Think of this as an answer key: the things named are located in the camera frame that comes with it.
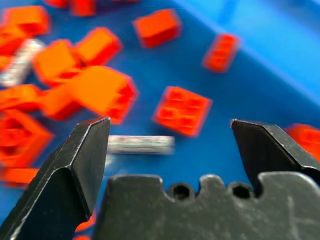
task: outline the orange lego brick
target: orange lego brick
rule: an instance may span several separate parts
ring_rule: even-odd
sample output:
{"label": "orange lego brick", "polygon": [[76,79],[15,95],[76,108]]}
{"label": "orange lego brick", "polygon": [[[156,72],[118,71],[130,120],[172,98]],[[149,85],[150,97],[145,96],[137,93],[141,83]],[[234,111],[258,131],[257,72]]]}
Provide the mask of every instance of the orange lego brick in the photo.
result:
{"label": "orange lego brick", "polygon": [[92,216],[90,217],[89,221],[81,223],[76,229],[75,232],[82,232],[87,230],[88,228],[92,227],[96,224],[96,210],[93,211]]}
{"label": "orange lego brick", "polygon": [[103,65],[122,48],[117,36],[105,27],[97,27],[75,46],[77,54],[86,65]]}
{"label": "orange lego brick", "polygon": [[26,189],[28,184],[26,183],[17,183],[17,182],[4,182],[3,185],[10,189]]}
{"label": "orange lego brick", "polygon": [[0,72],[7,69],[12,62],[12,56],[0,56]]}
{"label": "orange lego brick", "polygon": [[117,92],[105,116],[109,116],[114,125],[122,124],[138,95],[139,92],[132,79],[127,79],[126,85]]}
{"label": "orange lego brick", "polygon": [[51,87],[68,82],[81,68],[81,62],[67,39],[52,42],[33,58],[32,63],[39,80]]}
{"label": "orange lego brick", "polygon": [[50,31],[50,17],[42,6],[19,6],[3,12],[5,26],[19,26],[31,35],[47,34]]}
{"label": "orange lego brick", "polygon": [[18,26],[0,27],[0,55],[13,55],[28,37]]}
{"label": "orange lego brick", "polygon": [[239,38],[231,34],[220,34],[213,41],[203,59],[203,66],[217,73],[228,71],[234,60]]}
{"label": "orange lego brick", "polygon": [[78,235],[73,238],[73,240],[90,240],[91,238],[86,235]]}
{"label": "orange lego brick", "polygon": [[134,29],[145,48],[154,48],[177,38],[181,34],[182,24],[173,9],[162,9],[138,17],[133,21]]}
{"label": "orange lego brick", "polygon": [[120,124],[138,96],[131,78],[107,66],[88,66],[68,83],[78,103]]}
{"label": "orange lego brick", "polygon": [[3,112],[0,133],[0,163],[7,168],[29,167],[53,138],[31,116],[15,109]]}
{"label": "orange lego brick", "polygon": [[71,14],[79,17],[96,15],[96,0],[70,0]]}
{"label": "orange lego brick", "polygon": [[293,124],[285,130],[305,151],[320,161],[320,129],[307,124]]}
{"label": "orange lego brick", "polygon": [[293,124],[286,132],[300,145],[320,144],[320,130],[307,124]]}
{"label": "orange lego brick", "polygon": [[153,120],[189,137],[196,137],[211,108],[212,100],[181,87],[168,86]]}
{"label": "orange lego brick", "polygon": [[66,84],[49,89],[40,98],[40,108],[45,116],[55,120],[65,120],[80,110]]}
{"label": "orange lego brick", "polygon": [[8,184],[28,185],[37,172],[37,168],[3,168],[0,171],[0,181]]}
{"label": "orange lego brick", "polygon": [[44,2],[55,8],[64,9],[68,6],[68,0],[44,0]]}
{"label": "orange lego brick", "polygon": [[39,109],[41,90],[32,84],[22,84],[0,91],[0,111],[18,109],[33,112]]}

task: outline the white lego piece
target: white lego piece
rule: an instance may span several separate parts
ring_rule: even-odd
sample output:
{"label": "white lego piece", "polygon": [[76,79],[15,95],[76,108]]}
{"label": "white lego piece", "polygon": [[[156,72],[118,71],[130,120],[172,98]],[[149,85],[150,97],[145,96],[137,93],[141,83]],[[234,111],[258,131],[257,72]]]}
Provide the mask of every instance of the white lego piece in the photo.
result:
{"label": "white lego piece", "polygon": [[175,146],[173,136],[110,135],[110,154],[171,154]]}
{"label": "white lego piece", "polygon": [[12,87],[21,84],[30,72],[33,57],[46,45],[38,39],[27,39],[17,50],[12,63],[0,75],[0,84]]}

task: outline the lego brick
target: lego brick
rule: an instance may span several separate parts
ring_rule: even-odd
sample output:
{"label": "lego brick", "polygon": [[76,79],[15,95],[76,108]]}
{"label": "lego brick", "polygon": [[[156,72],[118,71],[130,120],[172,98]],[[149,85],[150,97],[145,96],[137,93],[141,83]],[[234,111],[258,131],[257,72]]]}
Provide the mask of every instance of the lego brick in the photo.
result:
{"label": "lego brick", "polygon": [[5,71],[12,61],[12,56],[0,56],[0,72]]}
{"label": "lego brick", "polygon": [[239,41],[231,34],[218,35],[205,54],[202,65],[217,73],[227,72],[236,56]]}
{"label": "lego brick", "polygon": [[28,37],[18,26],[0,27],[0,55],[12,56]]}
{"label": "lego brick", "polygon": [[320,144],[320,130],[307,124],[293,124],[286,132],[301,145]]}
{"label": "lego brick", "polygon": [[184,134],[196,137],[211,108],[212,100],[177,86],[168,86],[153,120]]}
{"label": "lego brick", "polygon": [[0,91],[0,111],[18,109],[33,112],[39,109],[41,90],[32,84],[23,84]]}
{"label": "lego brick", "polygon": [[28,185],[37,172],[37,168],[2,168],[0,170],[0,181],[7,184]]}
{"label": "lego brick", "polygon": [[78,42],[75,50],[86,65],[104,65],[121,49],[121,41],[105,27],[97,27]]}
{"label": "lego brick", "polygon": [[139,17],[133,26],[145,48],[154,48],[160,44],[177,38],[181,33],[182,24],[173,9],[162,9]]}
{"label": "lego brick", "polygon": [[32,60],[38,79],[55,87],[79,73],[81,62],[67,39],[52,42]]}
{"label": "lego brick", "polygon": [[28,184],[18,182],[4,182],[3,185],[10,189],[26,189]]}
{"label": "lego brick", "polygon": [[16,51],[15,56],[12,57],[12,60],[9,61],[3,74],[0,75],[0,85],[13,87],[22,84],[31,70],[32,59],[45,46],[46,45],[38,39],[25,40]]}
{"label": "lego brick", "polygon": [[31,35],[48,34],[50,17],[42,6],[19,6],[6,8],[3,11],[5,26],[19,26]]}
{"label": "lego brick", "polygon": [[96,0],[70,0],[71,14],[79,17],[96,15]]}
{"label": "lego brick", "polygon": [[320,161],[320,129],[295,123],[285,131],[297,144]]}
{"label": "lego brick", "polygon": [[131,78],[107,66],[88,66],[68,83],[77,102],[100,116],[120,124],[138,91]]}
{"label": "lego brick", "polygon": [[45,91],[40,98],[40,109],[48,118],[65,120],[81,109],[66,84]]}
{"label": "lego brick", "polygon": [[78,235],[78,236],[75,236],[73,240],[91,240],[91,238],[86,235]]}
{"label": "lego brick", "polygon": [[126,85],[115,95],[106,116],[111,117],[112,124],[122,124],[133,104],[136,102],[139,92],[131,78],[127,78]]}
{"label": "lego brick", "polygon": [[64,9],[68,6],[68,0],[43,0],[46,4],[55,7]]}
{"label": "lego brick", "polygon": [[7,168],[29,167],[53,138],[35,119],[16,109],[4,111],[0,133],[0,163]]}
{"label": "lego brick", "polygon": [[76,229],[75,232],[82,232],[87,230],[88,228],[91,228],[93,225],[96,224],[96,210],[93,211],[91,217],[89,218],[88,221],[81,223]]}

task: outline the black metal jaw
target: black metal jaw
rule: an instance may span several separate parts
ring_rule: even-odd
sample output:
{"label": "black metal jaw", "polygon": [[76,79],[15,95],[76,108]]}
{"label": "black metal jaw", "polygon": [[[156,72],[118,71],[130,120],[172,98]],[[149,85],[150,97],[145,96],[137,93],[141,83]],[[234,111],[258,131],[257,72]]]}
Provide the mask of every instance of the black metal jaw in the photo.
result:
{"label": "black metal jaw", "polygon": [[0,228],[1,240],[71,240],[93,213],[110,119],[86,121],[44,162]]}
{"label": "black metal jaw", "polygon": [[216,175],[200,191],[154,175],[109,179],[93,240],[317,240],[319,163],[275,125],[231,124],[255,188]]}

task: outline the blue tray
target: blue tray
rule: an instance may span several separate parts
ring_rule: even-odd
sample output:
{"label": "blue tray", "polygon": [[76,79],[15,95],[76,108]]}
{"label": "blue tray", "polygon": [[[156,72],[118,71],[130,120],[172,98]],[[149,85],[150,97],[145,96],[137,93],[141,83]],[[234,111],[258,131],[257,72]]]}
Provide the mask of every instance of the blue tray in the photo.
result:
{"label": "blue tray", "polygon": [[[46,44],[56,39],[77,42],[98,26],[108,27],[123,42],[124,50],[109,66],[131,76],[140,95],[124,123],[112,126],[110,134],[176,138],[173,155],[113,155],[105,169],[98,203],[108,176],[114,174],[160,175],[165,188],[184,181],[198,189],[199,178],[205,174],[219,175],[226,185],[232,181],[248,183],[230,129],[233,118],[280,127],[293,123],[320,127],[320,28],[315,27],[318,13],[303,7],[309,6],[307,3],[314,4],[301,0],[141,0],[138,4],[105,1],[99,2],[97,16],[86,18],[47,7],[52,33],[39,37]],[[31,4],[42,5],[40,1],[15,0],[1,1],[0,8]],[[183,23],[182,35],[159,47],[144,49],[132,21],[163,8],[176,10]],[[202,67],[202,58],[216,33],[222,32],[238,35],[242,44],[229,72],[217,74]],[[46,88],[33,73],[27,82]],[[151,121],[166,86],[179,86],[213,100],[198,138],[181,136]],[[94,116],[83,110],[60,122],[35,113],[34,117],[56,137],[34,166],[42,164],[76,123]],[[0,187],[0,223],[21,194],[22,190]]]}

